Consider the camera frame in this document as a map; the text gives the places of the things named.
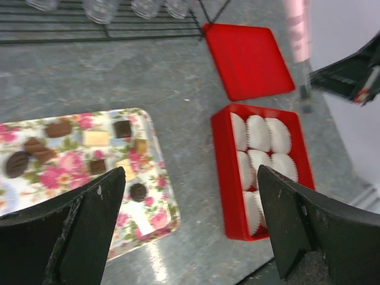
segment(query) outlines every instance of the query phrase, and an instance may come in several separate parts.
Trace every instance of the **wire rack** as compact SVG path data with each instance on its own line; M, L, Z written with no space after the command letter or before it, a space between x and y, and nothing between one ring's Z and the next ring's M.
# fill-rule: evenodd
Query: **wire rack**
M123 0L112 23L100 25L86 17L81 3L61 0L58 10L43 12L25 0L0 0L0 45L202 37L193 11L178 20L162 7L156 18L145 20L134 14L131 0Z

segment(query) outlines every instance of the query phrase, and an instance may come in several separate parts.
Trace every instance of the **glass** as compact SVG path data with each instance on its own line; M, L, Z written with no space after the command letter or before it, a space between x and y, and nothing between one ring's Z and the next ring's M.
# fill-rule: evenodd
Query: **glass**
M166 11L177 19L186 18L194 0L166 0Z
M41 11L56 10L59 0L26 0L29 6L32 6Z
M152 19L160 11L164 0L133 0L131 7L135 14L145 19Z
M109 24L115 17L121 0L83 0L86 16L98 24Z

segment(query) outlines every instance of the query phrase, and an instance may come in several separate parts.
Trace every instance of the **chocolate piece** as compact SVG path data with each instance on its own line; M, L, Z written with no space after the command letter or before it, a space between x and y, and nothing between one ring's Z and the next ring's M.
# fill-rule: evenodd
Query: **chocolate piece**
M49 138L60 138L65 135L71 134L71 122L66 119L60 120L59 123L50 123L45 128L45 133Z
M146 140L142 140L140 138L136 138L134 142L135 151L138 154L144 154L147 152L148 143Z
M104 159L92 160L88 166L91 175L102 174L106 171L106 162Z
M130 138L132 135L130 121L119 121L113 123L117 138Z
M143 202L147 196L147 188L140 183L133 184L129 189L131 198L136 202Z
M45 147L35 137L29 138L29 140L24 143L24 149L41 163L49 161L55 155L53 150Z
M123 167L125 171L125 180L131 181L136 178L136 174L133 171L131 164L129 163L129 159L123 159L121 161L116 162L116 167Z
M18 151L12 154L5 163L5 173L9 178L17 178L24 174L28 164L29 154L25 151Z
M109 146L109 134L105 131L84 131L83 145L85 147L107 147Z

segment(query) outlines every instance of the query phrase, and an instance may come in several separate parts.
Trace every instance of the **red plastic box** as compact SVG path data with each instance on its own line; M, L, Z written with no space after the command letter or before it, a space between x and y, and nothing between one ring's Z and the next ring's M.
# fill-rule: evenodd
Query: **red plastic box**
M266 27L215 23L205 38L231 101L272 96L296 86L272 31Z
M294 112L236 103L228 105L211 117L226 235L230 239L246 241L265 239L269 237L269 234L264 227L260 227L253 236L249 233L233 138L231 112L238 114L245 121L250 115L281 120L288 127L292 137L292 149L289 156L296 163L299 183L315 190L300 120L298 114Z

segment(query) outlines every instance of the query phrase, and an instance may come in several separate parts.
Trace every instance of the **red box lid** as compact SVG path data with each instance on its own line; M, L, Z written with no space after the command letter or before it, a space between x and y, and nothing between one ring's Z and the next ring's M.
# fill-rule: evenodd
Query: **red box lid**
M296 88L269 28L213 24L205 38L231 101Z

